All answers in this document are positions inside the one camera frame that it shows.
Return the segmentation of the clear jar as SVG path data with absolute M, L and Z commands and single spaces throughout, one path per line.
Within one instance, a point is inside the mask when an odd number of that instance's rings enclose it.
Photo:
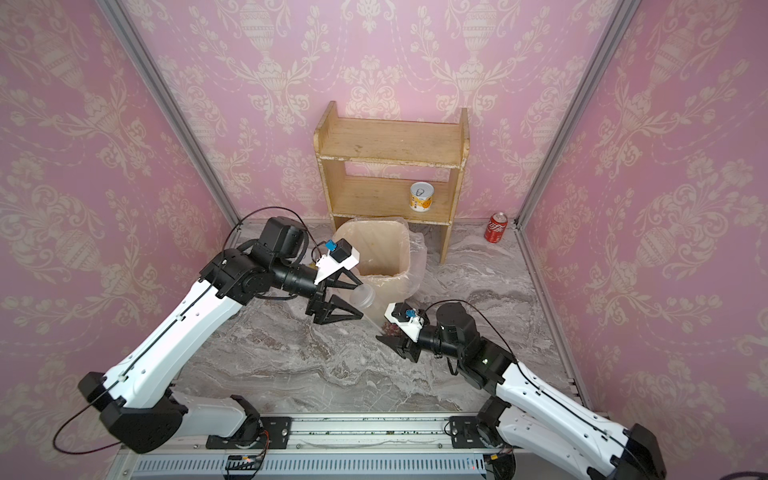
M 388 337 L 402 337 L 405 336 L 405 333 L 403 332 L 402 328 L 400 327 L 400 322 L 397 320 L 390 321 L 388 320 L 386 322 L 386 325 L 383 327 L 383 332 L 385 336 Z

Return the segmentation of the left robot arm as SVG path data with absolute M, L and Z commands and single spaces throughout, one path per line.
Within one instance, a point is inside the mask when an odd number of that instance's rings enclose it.
M 224 245 L 179 305 L 121 362 L 80 380 L 81 395 L 117 445 L 145 454 L 191 436 L 217 437 L 241 448 L 267 443 L 261 415 L 244 397 L 174 393 L 177 374 L 225 321 L 255 299 L 304 298 L 305 313 L 317 325 L 362 318 L 358 308 L 326 293 L 361 285 L 353 272 L 358 250 L 345 239 L 330 240 L 325 254 L 306 264 L 313 236 L 296 212 L 286 207 L 279 212 L 258 238 Z

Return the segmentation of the clear jar lid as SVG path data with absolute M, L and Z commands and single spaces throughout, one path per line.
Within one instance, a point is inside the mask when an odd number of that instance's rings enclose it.
M 373 306 L 376 300 L 376 292 L 367 284 L 358 285 L 350 294 L 348 302 L 358 310 L 365 310 Z

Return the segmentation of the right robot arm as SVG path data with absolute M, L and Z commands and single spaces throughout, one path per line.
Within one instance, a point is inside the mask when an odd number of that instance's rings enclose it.
M 482 336 L 461 302 L 441 303 L 434 319 L 391 303 L 385 318 L 398 331 L 378 340 L 401 358 L 417 362 L 430 352 L 446 359 L 452 375 L 489 393 L 476 416 L 485 444 L 522 448 L 577 479 L 666 478 L 648 428 L 625 427 L 549 385 L 508 347 Z

